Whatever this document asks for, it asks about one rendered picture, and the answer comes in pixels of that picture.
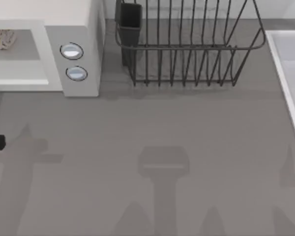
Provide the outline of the pale microwave oven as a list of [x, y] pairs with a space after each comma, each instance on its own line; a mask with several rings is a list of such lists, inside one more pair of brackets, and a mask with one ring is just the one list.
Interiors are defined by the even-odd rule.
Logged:
[[[105, 43], [103, 0], [0, 0], [0, 30], [14, 30], [15, 43], [0, 50], [0, 92], [61, 91], [67, 97], [99, 95]], [[68, 60], [60, 46], [84, 50]], [[73, 81], [66, 69], [83, 67], [88, 77]]]

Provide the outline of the patterned white food item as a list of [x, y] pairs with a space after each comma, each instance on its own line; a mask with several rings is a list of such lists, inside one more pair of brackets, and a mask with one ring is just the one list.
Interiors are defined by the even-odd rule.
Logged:
[[11, 29], [0, 29], [0, 50], [9, 49], [16, 41], [16, 33]]

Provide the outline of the dark utensil holder cup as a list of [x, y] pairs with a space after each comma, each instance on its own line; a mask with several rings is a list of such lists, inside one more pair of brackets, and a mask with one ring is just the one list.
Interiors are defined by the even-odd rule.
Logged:
[[115, 21], [118, 26], [118, 34], [121, 40], [122, 65], [129, 65], [131, 50], [124, 48], [136, 48], [139, 44], [142, 28], [142, 5], [116, 0]]

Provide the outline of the round microwave knob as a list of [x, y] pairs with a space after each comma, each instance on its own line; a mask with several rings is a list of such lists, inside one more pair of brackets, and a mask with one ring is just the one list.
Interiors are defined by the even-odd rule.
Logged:
[[83, 81], [88, 77], [88, 72], [80, 66], [66, 69], [66, 76], [73, 81]]
[[68, 60], [78, 60], [84, 55], [83, 48], [73, 42], [60, 46], [61, 55]]

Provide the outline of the white sink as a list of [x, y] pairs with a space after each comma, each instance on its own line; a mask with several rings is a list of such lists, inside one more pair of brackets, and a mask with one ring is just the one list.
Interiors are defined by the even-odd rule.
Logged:
[[295, 30], [265, 34], [295, 130]]

